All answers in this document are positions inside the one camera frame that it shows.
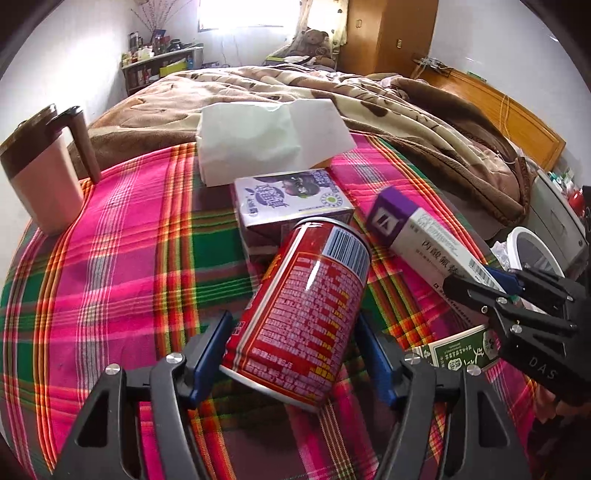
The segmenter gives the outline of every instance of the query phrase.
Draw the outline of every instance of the wooden headboard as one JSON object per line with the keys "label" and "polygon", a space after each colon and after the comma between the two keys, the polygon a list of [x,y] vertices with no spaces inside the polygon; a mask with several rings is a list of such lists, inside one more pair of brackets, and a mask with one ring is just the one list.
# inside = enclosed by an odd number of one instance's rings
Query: wooden headboard
{"label": "wooden headboard", "polygon": [[527,108],[499,90],[455,69],[425,69],[420,78],[474,103],[513,143],[545,171],[554,168],[566,142]]}

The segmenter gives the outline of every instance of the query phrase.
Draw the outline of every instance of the teddy bear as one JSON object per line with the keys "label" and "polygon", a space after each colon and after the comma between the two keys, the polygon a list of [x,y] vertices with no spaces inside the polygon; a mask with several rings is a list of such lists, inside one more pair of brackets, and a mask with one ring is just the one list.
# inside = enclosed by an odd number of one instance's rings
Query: teddy bear
{"label": "teddy bear", "polygon": [[332,68],[335,66],[335,61],[332,59],[330,49],[326,46],[328,38],[328,33],[320,30],[303,31],[297,47],[290,50],[286,56],[315,57],[316,64]]}

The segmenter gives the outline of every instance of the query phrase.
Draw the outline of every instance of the person's hand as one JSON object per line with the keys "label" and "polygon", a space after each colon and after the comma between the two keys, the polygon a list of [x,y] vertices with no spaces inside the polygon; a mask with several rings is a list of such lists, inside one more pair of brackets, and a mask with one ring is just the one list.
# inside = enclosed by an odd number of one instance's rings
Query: person's hand
{"label": "person's hand", "polygon": [[546,423],[556,415],[561,417],[573,417],[575,415],[588,417],[591,413],[591,403],[586,403],[580,407],[573,407],[563,401],[556,403],[556,395],[538,385],[535,391],[534,413],[542,423]]}

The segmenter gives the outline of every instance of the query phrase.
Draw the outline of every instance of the metal screw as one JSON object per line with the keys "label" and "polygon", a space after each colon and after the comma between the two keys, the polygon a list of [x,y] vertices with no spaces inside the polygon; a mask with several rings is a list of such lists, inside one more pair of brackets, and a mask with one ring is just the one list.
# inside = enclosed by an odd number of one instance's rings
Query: metal screw
{"label": "metal screw", "polygon": [[406,355],[404,355],[404,361],[408,364],[416,365],[421,361],[421,357],[414,352],[407,353]]}
{"label": "metal screw", "polygon": [[119,372],[121,372],[121,367],[118,364],[110,364],[105,368],[107,375],[117,375]]}
{"label": "metal screw", "polygon": [[468,372],[473,377],[477,377],[482,373],[482,368],[480,368],[478,365],[470,364],[466,367],[466,372]]}
{"label": "metal screw", "polygon": [[183,354],[182,353],[177,353],[177,352],[169,353],[166,356],[166,361],[169,364],[179,364],[180,362],[183,361]]}

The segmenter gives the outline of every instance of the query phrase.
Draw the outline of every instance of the soda can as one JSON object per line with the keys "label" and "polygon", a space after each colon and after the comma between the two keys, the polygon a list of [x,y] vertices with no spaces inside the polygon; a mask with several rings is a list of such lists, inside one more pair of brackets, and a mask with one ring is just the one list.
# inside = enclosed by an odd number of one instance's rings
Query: soda can
{"label": "soda can", "polygon": [[367,285],[364,238],[338,220],[296,224],[226,344],[220,370],[311,412],[327,398]]}

